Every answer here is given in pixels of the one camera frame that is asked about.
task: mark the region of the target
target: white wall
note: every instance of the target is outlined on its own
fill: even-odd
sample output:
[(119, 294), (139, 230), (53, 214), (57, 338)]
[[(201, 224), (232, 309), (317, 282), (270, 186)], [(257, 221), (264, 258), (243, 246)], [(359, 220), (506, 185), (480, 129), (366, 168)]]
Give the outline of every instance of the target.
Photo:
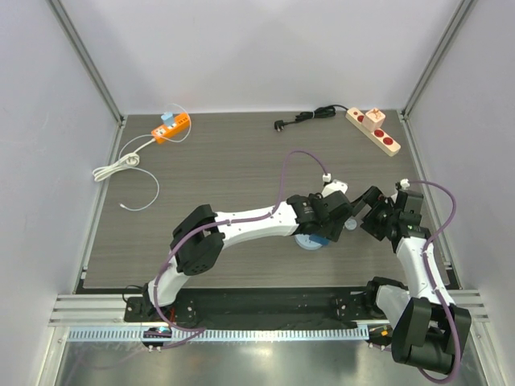
[(43, 0), (0, 6), (0, 383), (34, 382), (116, 124)]
[(124, 113), (404, 107), (459, 0), (63, 1)]
[[(479, 1), (411, 117), (429, 177), (455, 192), (460, 279), (480, 290), (515, 383), (515, 3)], [(440, 202), (443, 218), (447, 203)]]

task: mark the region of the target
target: reflective floor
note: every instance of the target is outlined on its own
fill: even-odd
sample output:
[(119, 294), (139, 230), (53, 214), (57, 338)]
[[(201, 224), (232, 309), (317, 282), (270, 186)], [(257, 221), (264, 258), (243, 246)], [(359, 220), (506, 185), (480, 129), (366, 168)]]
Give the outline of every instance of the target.
[[(362, 342), (193, 343), (162, 353), (141, 347), (68, 343), (56, 385), (432, 384), (416, 368), (397, 364), (389, 352)], [(459, 378), (451, 384), (487, 384), (472, 345), (466, 347)]]

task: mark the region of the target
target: black wire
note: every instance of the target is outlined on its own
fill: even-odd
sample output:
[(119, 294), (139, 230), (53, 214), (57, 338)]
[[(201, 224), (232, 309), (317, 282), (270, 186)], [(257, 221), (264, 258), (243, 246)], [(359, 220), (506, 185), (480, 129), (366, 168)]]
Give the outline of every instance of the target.
[(341, 107), (345, 111), (348, 109), (343, 105), (329, 105), (325, 107), (318, 107), (315, 111), (302, 111), (300, 114), (295, 116), (295, 120), (291, 122), (285, 121), (276, 121), (274, 123), (274, 128), (277, 131), (283, 131), (284, 126), (292, 125), (295, 123), (300, 123), (307, 121), (308, 119), (317, 119), (317, 118), (331, 118), (336, 115), (336, 107)]
[(129, 304), (127, 303), (127, 299), (126, 299), (126, 291), (128, 288), (130, 287), (133, 287), (133, 288), (137, 288), (138, 290), (141, 290), (143, 292), (143, 287), (141, 287), (140, 285), (132, 285), (132, 284), (129, 284), (126, 288), (123, 289), (122, 291), (122, 300), (126, 303), (126, 304)]

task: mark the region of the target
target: coiled black cord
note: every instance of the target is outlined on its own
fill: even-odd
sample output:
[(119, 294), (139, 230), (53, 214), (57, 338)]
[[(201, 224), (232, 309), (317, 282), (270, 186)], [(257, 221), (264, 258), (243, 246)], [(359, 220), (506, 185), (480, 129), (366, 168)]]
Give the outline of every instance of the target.
[(316, 118), (331, 118), (336, 115), (336, 107), (341, 107), (345, 111), (348, 109), (343, 105), (329, 105), (325, 107), (318, 107), (315, 111), (302, 111), (300, 114), (295, 116), (295, 120), (291, 122), (285, 121), (276, 121), (274, 123), (274, 128), (281, 132), (284, 130), (284, 127), (287, 125), (291, 125), (294, 123), (300, 123), (307, 121), (308, 119), (316, 119)]

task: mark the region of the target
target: metal corner post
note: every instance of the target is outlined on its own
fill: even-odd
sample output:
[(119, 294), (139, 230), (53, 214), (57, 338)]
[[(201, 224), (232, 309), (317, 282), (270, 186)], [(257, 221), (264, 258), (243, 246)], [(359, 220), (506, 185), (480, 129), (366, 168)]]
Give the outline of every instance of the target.
[(427, 66), (424, 69), (422, 75), (420, 76), (417, 85), (411, 93), (410, 98), (406, 103), (406, 107), (402, 110), (402, 116), (405, 119), (407, 119), (410, 116), (414, 106), (418, 101), (418, 98), (421, 96), (422, 92), (429, 83), (429, 80), (433, 76), (436, 68), (438, 67), (439, 63), (442, 61), (443, 57), (447, 53), (453, 39), (456, 37), (465, 19), (470, 14), (470, 11), (476, 4), (476, 1), (477, 0), (461, 0), (461, 3), (456, 8), (455, 13), (452, 15), (451, 21), (447, 25), (447, 28), (443, 33), (442, 38), (436, 46), (435, 52), (433, 52), (433, 55), (427, 63)]
[(68, 13), (64, 9), (63, 3), (60, 0), (46, 0), (48, 5), (50, 6), (52, 12), (54, 13), (57, 21), (63, 28), (64, 33), (68, 37), (70, 44), (73, 46), (73, 49), (79, 56), (81, 63), (84, 65), (86, 72), (89, 74), (92, 82), (95, 84), (98, 92), (101, 94), (102, 99), (107, 105), (109, 111), (113, 114), (114, 119), (118, 123), (118, 125), (122, 124), (123, 116), (120, 113), (120, 110), (116, 106), (111, 93), (107, 89), (95, 63), (91, 59), (91, 56), (86, 49), (86, 46), (82, 42), (82, 39), (79, 36), (79, 33), (73, 26), (72, 20), (68, 16)]

